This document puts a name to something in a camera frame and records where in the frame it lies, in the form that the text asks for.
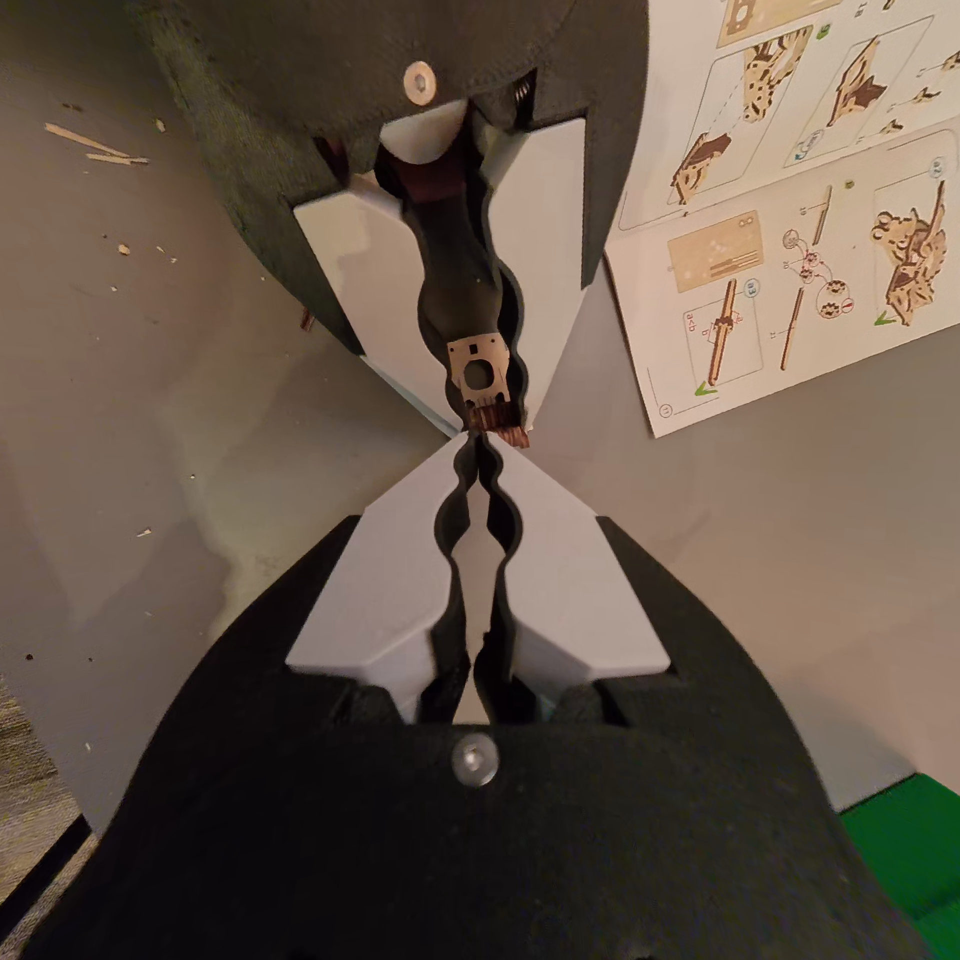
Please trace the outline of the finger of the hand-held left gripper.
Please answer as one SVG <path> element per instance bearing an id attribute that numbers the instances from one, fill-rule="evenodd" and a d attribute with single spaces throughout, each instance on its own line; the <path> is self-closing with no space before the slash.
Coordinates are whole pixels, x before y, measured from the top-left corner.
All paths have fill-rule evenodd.
<path id="1" fill-rule="evenodd" d="M 294 219 L 361 345 L 361 358 L 442 433 L 463 429 L 450 405 L 448 374 L 419 323 L 425 268 L 402 202 L 374 173 L 302 202 Z"/>
<path id="2" fill-rule="evenodd" d="M 510 394 L 527 434 L 585 296 L 585 137 L 583 118 L 508 133 L 476 115 L 487 231 L 518 310 L 510 357 L 525 378 Z"/>

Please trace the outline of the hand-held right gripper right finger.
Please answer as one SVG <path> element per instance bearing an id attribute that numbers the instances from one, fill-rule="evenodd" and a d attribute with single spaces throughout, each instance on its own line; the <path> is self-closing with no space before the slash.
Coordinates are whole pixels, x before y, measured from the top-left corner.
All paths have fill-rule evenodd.
<path id="1" fill-rule="evenodd" d="M 569 690 L 669 671 L 600 516 L 502 438 L 477 439 L 477 467 L 504 552 L 477 655 L 490 720 L 536 722 Z"/>

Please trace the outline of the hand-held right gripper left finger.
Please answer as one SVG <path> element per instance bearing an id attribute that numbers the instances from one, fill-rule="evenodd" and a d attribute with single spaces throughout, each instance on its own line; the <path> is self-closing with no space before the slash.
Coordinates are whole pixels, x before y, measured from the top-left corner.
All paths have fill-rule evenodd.
<path id="1" fill-rule="evenodd" d="M 453 546 L 470 523 L 474 437 L 451 438 L 369 504 L 321 588 L 286 666 L 385 690 L 408 724 L 466 654 Z"/>

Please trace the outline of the wooden plate part with gears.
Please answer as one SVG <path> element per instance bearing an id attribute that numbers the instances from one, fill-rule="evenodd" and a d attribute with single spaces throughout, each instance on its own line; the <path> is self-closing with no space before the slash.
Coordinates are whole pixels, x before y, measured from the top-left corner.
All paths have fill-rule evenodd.
<path id="1" fill-rule="evenodd" d="M 446 357 L 452 384 L 462 399 L 467 430 L 494 434 L 501 426 L 523 427 L 508 385 L 511 354 L 500 333 L 448 342 Z"/>

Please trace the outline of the long wood splinter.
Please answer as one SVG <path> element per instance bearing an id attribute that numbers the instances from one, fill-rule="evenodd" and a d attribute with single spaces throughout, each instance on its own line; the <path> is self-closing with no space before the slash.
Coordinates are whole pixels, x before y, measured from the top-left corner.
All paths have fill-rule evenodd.
<path id="1" fill-rule="evenodd" d="M 69 141 L 69 142 L 72 142 L 72 143 L 75 143 L 75 144 L 77 144 L 77 145 L 79 145 L 79 146 L 88 148 L 88 149 L 89 149 L 90 151 L 92 151 L 93 153 L 112 154 L 112 155 L 118 155 L 118 156 L 122 156 L 122 157 L 130 157 L 129 154 L 127 154 L 127 153 L 125 153 L 125 152 L 123 152 L 123 151 L 121 151 L 121 150 L 116 150 L 116 149 L 114 149 L 114 148 L 112 148 L 112 147 L 108 147 L 108 146 L 105 145 L 105 144 L 102 144 L 102 143 L 100 143 L 100 142 L 98 142 L 98 141 L 95 141 L 95 140 L 93 140 L 93 139 L 91 139 L 91 138 L 88 138 L 88 137 L 86 137 L 86 136 L 83 136 L 83 135 L 81 135 L 81 134 L 79 134 L 79 133 L 77 133 L 77 132 L 75 132 L 75 131 L 73 131 L 73 130 L 67 129 L 67 128 L 63 127 L 63 126 L 59 126 L 59 125 L 56 125 L 56 124 L 52 124 L 52 123 L 47 122 L 47 123 L 44 123 L 43 127 L 44 127 L 44 130 L 45 130 L 47 133 L 49 133 L 49 134 L 51 134 L 51 135 L 53 135 L 53 136 L 55 136 L 55 137 L 57 137 L 57 138 L 65 139 L 65 140 L 67 140 L 67 141 Z"/>

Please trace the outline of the printed instruction booklet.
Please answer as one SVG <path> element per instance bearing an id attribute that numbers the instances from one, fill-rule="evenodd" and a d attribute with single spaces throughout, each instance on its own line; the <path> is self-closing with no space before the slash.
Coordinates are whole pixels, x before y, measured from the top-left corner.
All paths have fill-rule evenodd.
<path id="1" fill-rule="evenodd" d="M 959 3 L 649 3 L 606 244 L 655 438 L 958 325 Z"/>

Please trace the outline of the green box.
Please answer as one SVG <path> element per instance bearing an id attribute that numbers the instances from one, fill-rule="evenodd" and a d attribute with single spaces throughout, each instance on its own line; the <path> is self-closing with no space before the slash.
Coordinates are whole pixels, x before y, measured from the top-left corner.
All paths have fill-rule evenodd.
<path id="1" fill-rule="evenodd" d="M 959 796 L 913 774 L 840 813 L 846 832 L 934 958 L 959 957 Z"/>

